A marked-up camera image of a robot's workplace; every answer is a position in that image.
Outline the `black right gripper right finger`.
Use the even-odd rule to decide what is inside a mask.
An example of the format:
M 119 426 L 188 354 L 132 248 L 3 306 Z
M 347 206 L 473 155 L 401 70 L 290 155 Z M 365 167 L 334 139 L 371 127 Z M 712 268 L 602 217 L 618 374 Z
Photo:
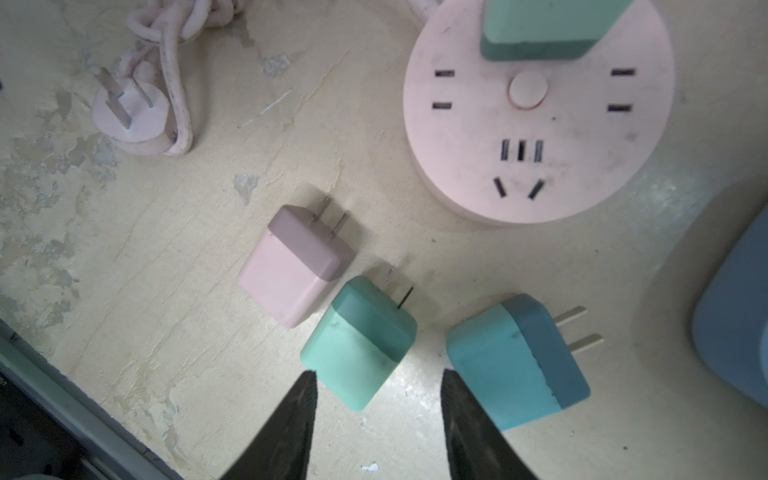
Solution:
M 444 370 L 440 398 L 451 479 L 538 479 L 456 371 Z

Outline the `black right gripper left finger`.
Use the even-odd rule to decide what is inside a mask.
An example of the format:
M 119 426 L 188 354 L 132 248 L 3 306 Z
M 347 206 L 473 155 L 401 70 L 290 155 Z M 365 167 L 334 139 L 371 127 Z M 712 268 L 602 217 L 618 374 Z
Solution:
M 317 400 L 316 373 L 306 370 L 222 479 L 306 479 Z

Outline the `teal plug adapter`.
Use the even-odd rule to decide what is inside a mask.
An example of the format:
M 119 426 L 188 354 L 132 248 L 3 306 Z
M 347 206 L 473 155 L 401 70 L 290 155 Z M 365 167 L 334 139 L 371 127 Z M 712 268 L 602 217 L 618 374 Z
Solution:
M 560 332 L 585 315 L 578 306 L 552 316 L 518 294 L 465 320 L 446 335 L 454 370 L 502 432 L 586 400 L 591 389 L 574 355 L 604 341 L 591 334 L 571 344 Z

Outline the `mint green plug adapter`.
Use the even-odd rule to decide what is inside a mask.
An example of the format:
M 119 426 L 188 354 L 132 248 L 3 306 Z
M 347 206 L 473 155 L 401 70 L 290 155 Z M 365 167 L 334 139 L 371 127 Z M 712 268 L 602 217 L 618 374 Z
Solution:
M 577 59 L 631 4 L 631 0 L 486 1 L 480 52 L 489 61 Z

